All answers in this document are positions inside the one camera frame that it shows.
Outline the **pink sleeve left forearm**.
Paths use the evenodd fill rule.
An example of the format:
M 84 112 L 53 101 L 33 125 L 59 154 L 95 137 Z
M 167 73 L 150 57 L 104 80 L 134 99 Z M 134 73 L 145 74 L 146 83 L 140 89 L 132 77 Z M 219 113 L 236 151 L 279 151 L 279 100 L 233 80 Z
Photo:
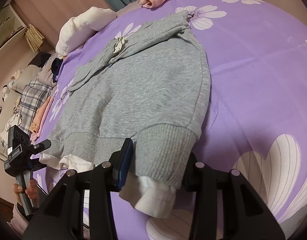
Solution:
M 24 208 L 16 203 L 13 208 L 13 217 L 7 224 L 17 236 L 22 237 L 31 218 L 32 216 L 26 216 Z

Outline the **person's left hand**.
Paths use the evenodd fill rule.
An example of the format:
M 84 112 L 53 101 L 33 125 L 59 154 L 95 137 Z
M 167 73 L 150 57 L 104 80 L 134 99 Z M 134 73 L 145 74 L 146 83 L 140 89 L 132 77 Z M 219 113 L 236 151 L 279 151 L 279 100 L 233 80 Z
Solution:
M 13 185 L 13 192 L 16 200 L 20 206 L 22 205 L 21 194 L 25 193 L 27 197 L 33 201 L 34 206 L 38 207 L 39 204 L 39 193 L 38 193 L 38 182 L 35 179 L 29 181 L 29 186 L 24 190 L 19 184 Z

